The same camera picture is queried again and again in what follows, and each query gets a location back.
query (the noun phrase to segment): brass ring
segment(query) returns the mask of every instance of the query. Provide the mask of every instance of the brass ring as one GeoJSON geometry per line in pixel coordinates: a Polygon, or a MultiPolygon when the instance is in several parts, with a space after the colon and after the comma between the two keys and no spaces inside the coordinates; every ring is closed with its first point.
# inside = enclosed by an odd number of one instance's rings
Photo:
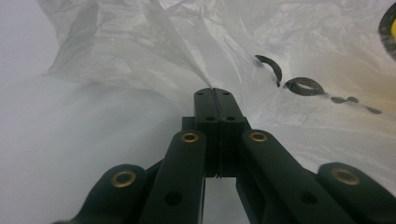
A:
{"type": "Polygon", "coordinates": [[[111,184],[116,188],[125,188],[130,186],[136,180],[136,174],[132,171],[121,171],[113,175],[111,178],[111,184]]]}
{"type": "Polygon", "coordinates": [[[255,142],[265,142],[268,139],[263,133],[251,133],[248,137],[255,142]]]}
{"type": "Polygon", "coordinates": [[[356,186],[361,182],[355,174],[343,168],[334,168],[332,170],[332,176],[341,183],[350,186],[356,186]]]}
{"type": "Polygon", "coordinates": [[[198,141],[198,139],[199,137],[196,133],[184,133],[181,135],[181,140],[183,140],[183,142],[192,143],[198,141]]]}

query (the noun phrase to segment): translucent plastic sheet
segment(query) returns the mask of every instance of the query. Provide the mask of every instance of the translucent plastic sheet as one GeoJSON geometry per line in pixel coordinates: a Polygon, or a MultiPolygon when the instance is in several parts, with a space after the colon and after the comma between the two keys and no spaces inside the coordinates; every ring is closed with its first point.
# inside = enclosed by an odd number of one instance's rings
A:
{"type": "Polygon", "coordinates": [[[50,75],[154,90],[186,115],[195,91],[223,88],[304,167],[346,162],[396,194],[396,62],[377,31],[392,1],[39,3],[61,45],[50,75]],[[291,91],[297,77],[322,94],[291,91]]]}

